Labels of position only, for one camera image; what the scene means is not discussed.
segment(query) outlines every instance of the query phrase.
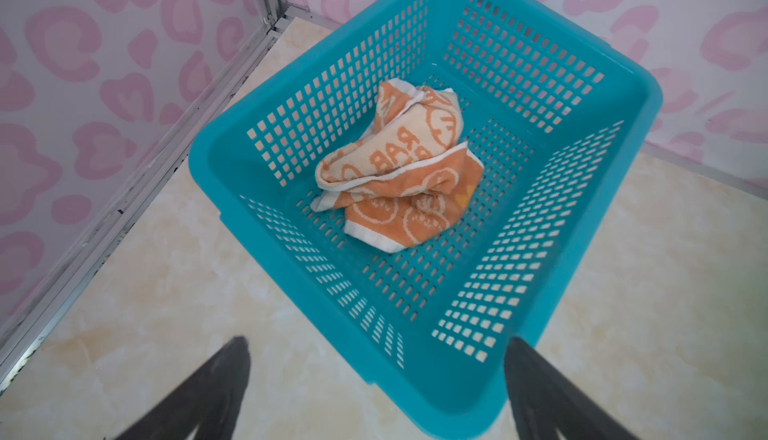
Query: laundry basket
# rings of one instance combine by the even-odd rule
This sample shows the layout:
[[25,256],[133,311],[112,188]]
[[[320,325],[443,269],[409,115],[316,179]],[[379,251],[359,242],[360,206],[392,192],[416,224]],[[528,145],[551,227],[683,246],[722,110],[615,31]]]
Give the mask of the laundry basket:
[[[452,87],[485,164],[469,208],[387,254],[313,213],[317,162],[360,137],[379,82]],[[378,0],[209,124],[192,176],[349,364],[431,435],[471,438],[506,399],[661,103],[634,62],[535,0]]]

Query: pink patterned wall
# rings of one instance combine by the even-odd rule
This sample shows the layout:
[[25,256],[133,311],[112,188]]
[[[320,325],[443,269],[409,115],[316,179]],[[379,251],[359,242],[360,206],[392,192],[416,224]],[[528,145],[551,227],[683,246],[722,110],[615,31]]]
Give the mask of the pink patterned wall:
[[[288,0],[345,23],[374,0]],[[768,190],[768,0],[539,0],[658,79],[646,139]]]
[[254,0],[0,0],[0,332],[240,45]]

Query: beige marble floor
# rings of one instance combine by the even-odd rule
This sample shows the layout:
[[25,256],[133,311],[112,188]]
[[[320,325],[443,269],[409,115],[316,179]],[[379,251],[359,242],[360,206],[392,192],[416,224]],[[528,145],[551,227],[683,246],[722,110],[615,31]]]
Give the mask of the beige marble floor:
[[[248,87],[327,31],[295,22]],[[768,431],[768,202],[639,155],[538,350],[645,440]],[[185,162],[0,397],[0,438],[119,434],[227,339],[235,438],[426,438],[219,223]],[[486,439],[513,439],[505,409]]]

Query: teal plastic basket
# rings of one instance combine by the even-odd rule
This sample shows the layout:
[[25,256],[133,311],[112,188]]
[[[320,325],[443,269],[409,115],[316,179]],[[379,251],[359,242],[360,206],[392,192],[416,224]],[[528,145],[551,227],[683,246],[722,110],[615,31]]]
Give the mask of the teal plastic basket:
[[[462,219],[386,254],[313,213],[317,162],[379,82],[452,87],[485,175]],[[535,0],[378,0],[209,124],[192,176],[368,383],[425,432],[471,438],[506,401],[660,108],[657,82]]]

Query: towel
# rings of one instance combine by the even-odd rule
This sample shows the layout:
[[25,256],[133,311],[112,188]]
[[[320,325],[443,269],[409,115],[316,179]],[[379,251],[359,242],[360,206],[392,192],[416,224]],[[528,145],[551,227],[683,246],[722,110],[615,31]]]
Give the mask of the towel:
[[450,228],[469,205],[483,164],[457,144],[464,127],[453,90],[393,79],[359,141],[324,157],[314,211],[344,208],[344,232],[387,253]]

